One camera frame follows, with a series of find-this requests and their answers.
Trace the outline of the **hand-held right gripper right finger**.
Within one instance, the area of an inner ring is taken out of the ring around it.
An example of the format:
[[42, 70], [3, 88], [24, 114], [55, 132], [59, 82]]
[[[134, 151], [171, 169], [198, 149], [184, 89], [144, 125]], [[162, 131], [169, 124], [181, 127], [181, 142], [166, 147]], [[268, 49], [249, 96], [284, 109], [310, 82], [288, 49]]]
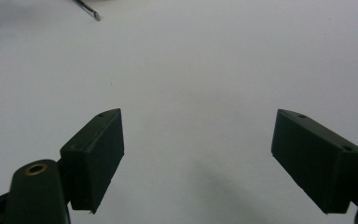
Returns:
[[305, 115], [280, 109], [271, 153], [323, 212], [347, 212], [358, 177], [358, 146]]

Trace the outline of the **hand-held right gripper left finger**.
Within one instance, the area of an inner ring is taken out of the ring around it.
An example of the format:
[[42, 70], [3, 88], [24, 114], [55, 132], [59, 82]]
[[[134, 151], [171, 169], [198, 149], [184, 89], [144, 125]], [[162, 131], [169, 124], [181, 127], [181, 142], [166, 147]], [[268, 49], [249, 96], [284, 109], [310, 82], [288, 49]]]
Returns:
[[95, 213], [124, 156], [121, 110], [96, 115], [60, 150], [67, 200]]

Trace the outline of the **thin metal rod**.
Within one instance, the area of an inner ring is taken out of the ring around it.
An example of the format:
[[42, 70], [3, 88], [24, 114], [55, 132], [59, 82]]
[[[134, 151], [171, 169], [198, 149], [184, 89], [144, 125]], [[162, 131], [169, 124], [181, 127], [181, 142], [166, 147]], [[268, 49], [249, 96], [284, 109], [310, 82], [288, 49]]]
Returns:
[[77, 5], [79, 5], [81, 8], [83, 8], [86, 12], [88, 12], [96, 21], [101, 21], [100, 14], [88, 6], [83, 0], [73, 0]]

